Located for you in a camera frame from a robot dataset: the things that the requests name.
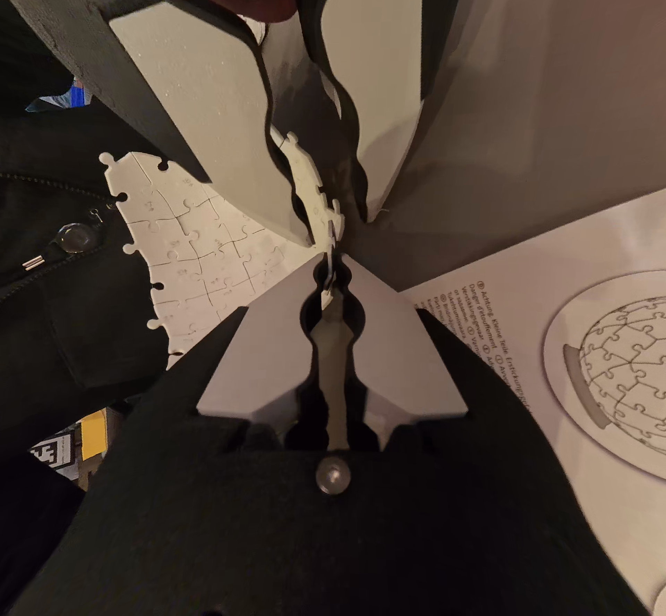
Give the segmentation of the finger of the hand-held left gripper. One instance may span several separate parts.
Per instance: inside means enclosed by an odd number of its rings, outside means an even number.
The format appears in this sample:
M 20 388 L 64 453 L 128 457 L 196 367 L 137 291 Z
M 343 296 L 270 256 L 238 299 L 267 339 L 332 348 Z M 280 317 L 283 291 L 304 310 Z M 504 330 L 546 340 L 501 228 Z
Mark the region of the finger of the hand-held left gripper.
M 271 86 L 248 25 L 210 0 L 160 0 L 109 23 L 212 188 L 263 227 L 312 245 L 290 164 L 271 137 Z
M 422 0 L 303 0 L 306 47 L 334 88 L 358 212 L 374 221 L 420 120 Z

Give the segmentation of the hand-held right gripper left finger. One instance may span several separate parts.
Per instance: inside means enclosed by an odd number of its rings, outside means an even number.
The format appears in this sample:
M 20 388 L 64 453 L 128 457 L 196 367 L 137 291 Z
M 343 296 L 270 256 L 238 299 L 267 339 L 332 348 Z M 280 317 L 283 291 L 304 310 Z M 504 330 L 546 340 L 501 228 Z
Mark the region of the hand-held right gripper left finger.
M 298 388 L 314 369 L 307 304 L 321 314 L 331 272 L 331 255 L 315 255 L 249 304 L 197 404 L 200 415 L 273 429 L 295 424 Z

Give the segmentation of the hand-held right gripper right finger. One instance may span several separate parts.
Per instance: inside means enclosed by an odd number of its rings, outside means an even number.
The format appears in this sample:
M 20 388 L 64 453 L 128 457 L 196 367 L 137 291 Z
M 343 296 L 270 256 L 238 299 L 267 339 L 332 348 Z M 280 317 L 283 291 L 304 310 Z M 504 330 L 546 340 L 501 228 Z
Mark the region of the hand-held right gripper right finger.
M 350 447 L 385 447 L 401 425 L 468 412 L 415 307 L 349 255 L 336 260 L 351 331 L 344 375 Z

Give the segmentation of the curved white puzzle piece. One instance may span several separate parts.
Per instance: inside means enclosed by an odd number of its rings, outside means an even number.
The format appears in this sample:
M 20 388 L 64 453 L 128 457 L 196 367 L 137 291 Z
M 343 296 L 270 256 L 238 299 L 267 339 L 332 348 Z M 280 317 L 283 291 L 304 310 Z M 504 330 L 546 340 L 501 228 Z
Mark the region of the curved white puzzle piece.
M 296 195 L 304 205 L 316 251 L 334 249 L 344 232 L 344 216 L 339 201 L 327 199 L 313 159 L 301 148 L 292 132 L 283 136 L 271 126 L 271 137 L 289 163 Z

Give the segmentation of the partly built puzzle ball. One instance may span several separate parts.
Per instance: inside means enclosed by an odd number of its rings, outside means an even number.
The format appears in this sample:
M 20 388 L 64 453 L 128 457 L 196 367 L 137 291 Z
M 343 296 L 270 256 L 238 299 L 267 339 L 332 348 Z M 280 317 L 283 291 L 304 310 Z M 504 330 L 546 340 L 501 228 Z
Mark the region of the partly built puzzle ball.
M 99 156 L 107 186 L 153 285 L 150 329 L 169 339 L 167 369 L 221 321 L 311 260 L 314 245 L 283 238 L 236 209 L 175 162 L 150 154 Z

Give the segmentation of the blue object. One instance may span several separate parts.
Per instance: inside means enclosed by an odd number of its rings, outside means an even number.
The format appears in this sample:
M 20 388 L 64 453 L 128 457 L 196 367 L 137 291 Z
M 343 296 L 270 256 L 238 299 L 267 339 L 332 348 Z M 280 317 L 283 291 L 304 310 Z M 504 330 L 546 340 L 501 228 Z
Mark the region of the blue object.
M 65 93 L 60 95 L 43 95 L 35 98 L 25 108 L 25 111 L 29 113 L 39 113 L 81 108 L 88 106 L 92 99 L 93 95 L 88 91 L 84 84 L 78 78 L 74 78 L 71 86 Z

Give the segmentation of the white instruction sheet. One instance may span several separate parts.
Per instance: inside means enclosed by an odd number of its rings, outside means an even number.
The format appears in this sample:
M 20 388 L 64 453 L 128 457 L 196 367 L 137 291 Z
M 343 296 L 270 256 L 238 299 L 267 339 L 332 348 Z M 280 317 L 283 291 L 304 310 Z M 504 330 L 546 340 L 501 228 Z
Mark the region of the white instruction sheet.
M 413 287 L 535 417 L 595 535 L 665 614 L 665 190 Z

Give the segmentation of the yellow object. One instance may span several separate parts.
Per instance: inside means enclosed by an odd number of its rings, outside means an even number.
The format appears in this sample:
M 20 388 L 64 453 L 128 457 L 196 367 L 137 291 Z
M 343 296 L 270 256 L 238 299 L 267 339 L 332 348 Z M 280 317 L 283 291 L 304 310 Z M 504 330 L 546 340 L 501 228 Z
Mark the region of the yellow object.
M 109 446 L 106 410 L 86 415 L 79 421 L 81 459 L 87 461 L 104 454 Z

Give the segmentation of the black white printed tag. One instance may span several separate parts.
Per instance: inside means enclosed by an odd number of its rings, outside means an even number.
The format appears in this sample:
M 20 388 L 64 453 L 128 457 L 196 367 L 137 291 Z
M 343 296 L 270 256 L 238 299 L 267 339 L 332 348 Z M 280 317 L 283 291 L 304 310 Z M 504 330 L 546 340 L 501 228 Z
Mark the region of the black white printed tag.
M 56 471 L 69 468 L 76 463 L 75 431 L 60 431 L 33 445 L 29 452 Z

